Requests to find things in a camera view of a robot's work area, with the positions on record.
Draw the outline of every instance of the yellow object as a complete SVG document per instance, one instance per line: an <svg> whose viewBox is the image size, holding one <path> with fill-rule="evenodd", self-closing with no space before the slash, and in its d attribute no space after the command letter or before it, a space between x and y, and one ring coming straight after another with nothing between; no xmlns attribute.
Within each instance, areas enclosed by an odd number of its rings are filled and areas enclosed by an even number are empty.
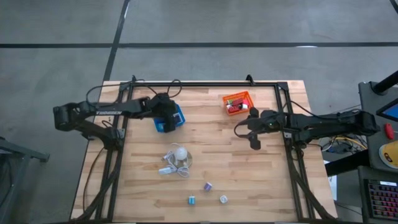
<svg viewBox="0 0 398 224"><path fill-rule="evenodd" d="M387 166L398 169L398 141L384 144L379 149L381 161Z"/></svg>
<svg viewBox="0 0 398 224"><path fill-rule="evenodd" d="M335 140L347 140L347 141L351 141L359 146L361 146L363 149L367 149L364 145L362 145L361 143L355 141L354 139L350 139L350 138L346 138L346 137L337 137L335 138Z"/></svg>

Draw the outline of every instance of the red button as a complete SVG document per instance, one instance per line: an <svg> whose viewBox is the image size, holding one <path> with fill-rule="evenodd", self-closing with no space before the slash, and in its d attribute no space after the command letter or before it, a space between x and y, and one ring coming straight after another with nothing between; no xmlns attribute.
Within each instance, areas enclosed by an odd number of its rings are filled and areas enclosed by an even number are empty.
<svg viewBox="0 0 398 224"><path fill-rule="evenodd" d="M384 125L384 132L386 132L386 136L388 139L394 139L394 130L391 124L387 123Z"/></svg>

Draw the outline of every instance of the monitor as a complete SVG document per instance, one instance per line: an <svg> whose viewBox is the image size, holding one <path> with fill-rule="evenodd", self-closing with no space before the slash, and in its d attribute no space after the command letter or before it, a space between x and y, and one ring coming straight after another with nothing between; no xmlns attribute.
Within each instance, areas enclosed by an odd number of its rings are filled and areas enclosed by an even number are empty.
<svg viewBox="0 0 398 224"><path fill-rule="evenodd" d="M376 111L376 114L382 116L383 118L398 121L398 98L390 102L386 106L378 109Z"/></svg>

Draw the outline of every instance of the small cube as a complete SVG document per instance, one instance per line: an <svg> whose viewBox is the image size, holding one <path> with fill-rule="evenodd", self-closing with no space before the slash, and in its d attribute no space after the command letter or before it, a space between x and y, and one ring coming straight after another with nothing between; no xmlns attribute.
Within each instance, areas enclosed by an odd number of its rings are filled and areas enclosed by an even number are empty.
<svg viewBox="0 0 398 224"><path fill-rule="evenodd" d="M226 203L227 201L228 201L228 198L225 195L220 197L220 202L221 203Z"/></svg>
<svg viewBox="0 0 398 224"><path fill-rule="evenodd" d="M211 189L211 187L212 187L212 184L209 183L209 182L207 182L207 183L205 184L204 189L205 189L206 191L209 191L209 190Z"/></svg>
<svg viewBox="0 0 398 224"><path fill-rule="evenodd" d="M189 196L188 204L190 204L190 205L194 205L195 204L195 196Z"/></svg>

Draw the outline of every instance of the wooden tabletop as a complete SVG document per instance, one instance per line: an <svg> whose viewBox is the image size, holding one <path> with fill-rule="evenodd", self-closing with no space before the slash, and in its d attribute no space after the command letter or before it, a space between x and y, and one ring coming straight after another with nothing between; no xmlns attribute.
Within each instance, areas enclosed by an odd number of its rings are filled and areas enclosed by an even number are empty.
<svg viewBox="0 0 398 224"><path fill-rule="evenodd" d="M310 109L303 81L287 81L293 101ZM154 88L164 92L166 88ZM277 110L273 87L186 87L174 98L181 106L186 123L167 134L155 130L152 119L130 119L126 133L123 163L119 178L114 222L274 222L296 221L289 170L281 133L262 134L262 149L255 151L249 141L233 133L238 121L247 114L228 116L222 97L248 91L259 110ZM170 95L177 90L170 90ZM102 89L100 101L112 102L118 86ZM135 88L133 98L153 97L146 87ZM293 105L294 113L303 111ZM111 121L97 116L95 123ZM161 158L176 142L193 156L190 178L178 174L159 175L166 166ZM72 218L82 213L83 188L88 171L103 147L95 140L89 143L76 193ZM87 188L86 206L100 189L105 152L93 169ZM312 192L327 211L336 217L331 190L319 147L308 146L304 155ZM206 182L213 188L203 190ZM188 197L196 197L196 205ZM225 195L228 203L221 204ZM303 209L305 204L301 196Z"/></svg>

